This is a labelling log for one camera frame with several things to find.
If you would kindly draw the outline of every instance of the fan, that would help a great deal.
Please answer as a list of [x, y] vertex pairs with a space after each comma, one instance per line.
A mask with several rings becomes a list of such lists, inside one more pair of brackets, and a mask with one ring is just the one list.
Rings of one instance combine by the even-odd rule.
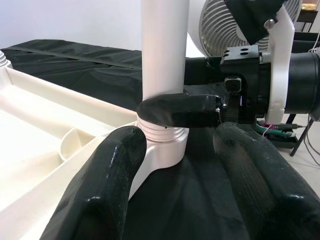
[[[288, 0], [284, 6], [295, 23], [302, 0]], [[227, 47], [249, 45], [224, 0], [190, 0], [188, 32], [197, 48], [207, 56], [222, 56]], [[260, 52], [267, 51], [269, 37], [257, 44]]]

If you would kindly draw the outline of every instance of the wire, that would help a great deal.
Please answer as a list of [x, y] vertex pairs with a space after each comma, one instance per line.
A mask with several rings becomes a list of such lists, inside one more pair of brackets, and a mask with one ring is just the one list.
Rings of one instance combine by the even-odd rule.
[[[310, 115], [308, 115], [308, 123], [307, 123], [307, 132], [306, 132], [306, 138], [307, 138], [307, 140], [308, 140], [308, 143], [309, 143], [309, 145], [310, 145], [310, 147], [320, 156], [320, 153], [317, 151], [317, 150], [315, 150], [315, 148], [311, 145], [311, 142], [309, 141], [309, 136], [308, 136], [308, 132], [309, 132], [309, 128], [310, 128], [310, 126], [309, 126], [309, 122], [310, 122]], [[304, 138], [303, 139], [303, 143], [304, 143], [304, 145], [305, 145], [305, 148], [306, 148], [306, 150], [308, 151], [308, 153], [310, 154], [310, 156], [311, 156], [311, 158], [313, 159], [313, 161], [317, 164], [317, 165], [319, 165], [320, 166], [320, 163], [318, 163], [317, 162], [317, 160], [315, 159], [315, 157], [313, 156], [313, 154], [311, 153], [311, 151], [309, 150], [309, 148], [308, 148], [308, 146], [307, 146], [307, 143], [306, 143], [306, 138]]]
[[320, 37], [320, 30], [318, 32], [318, 36], [316, 37], [316, 40], [315, 40], [313, 47], [308, 51], [309, 53], [315, 53], [318, 50], [318, 47], [316, 47], [316, 46], [317, 46], [319, 37]]
[[262, 137], [264, 137], [265, 136], [265, 134], [266, 134], [266, 132], [271, 128], [271, 124], [268, 126], [268, 128], [263, 132], [263, 134], [262, 134]]

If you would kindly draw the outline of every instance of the white pipe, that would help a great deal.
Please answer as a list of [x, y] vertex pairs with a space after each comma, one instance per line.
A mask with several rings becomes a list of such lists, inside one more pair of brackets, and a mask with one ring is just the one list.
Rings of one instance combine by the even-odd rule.
[[143, 100], [182, 93], [189, 0], [142, 0]]

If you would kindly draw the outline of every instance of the fan grille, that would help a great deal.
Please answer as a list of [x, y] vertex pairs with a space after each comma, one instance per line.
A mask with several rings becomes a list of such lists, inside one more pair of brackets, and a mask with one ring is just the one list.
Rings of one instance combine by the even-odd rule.
[[[295, 22], [301, 9], [302, 0], [284, 3], [291, 19]], [[237, 23], [224, 0], [207, 0], [202, 12], [199, 35], [202, 47], [210, 56], [221, 56], [227, 47], [249, 45], [236, 33]], [[269, 37], [257, 42], [261, 52], [268, 50]]]

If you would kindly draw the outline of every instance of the floor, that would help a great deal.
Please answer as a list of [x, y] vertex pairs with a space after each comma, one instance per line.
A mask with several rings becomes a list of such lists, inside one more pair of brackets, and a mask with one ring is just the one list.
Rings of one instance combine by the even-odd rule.
[[[284, 116], [283, 122], [285, 123], [289, 115]], [[307, 114], [299, 114], [295, 117], [293, 123], [306, 126], [308, 122]], [[299, 128], [294, 130], [297, 138], [299, 138], [304, 131], [304, 128]], [[312, 143], [312, 146], [320, 152], [320, 123], [313, 123], [312, 127], [309, 130], [309, 139]], [[281, 155], [291, 164], [291, 166], [300, 173], [301, 176], [308, 182], [308, 184], [313, 188], [313, 190], [320, 196], [320, 166], [318, 166], [308, 153], [306, 146], [302, 143], [296, 152], [296, 154], [291, 157], [291, 149], [278, 149]], [[315, 152], [312, 152], [314, 158], [320, 163], [320, 156]]]

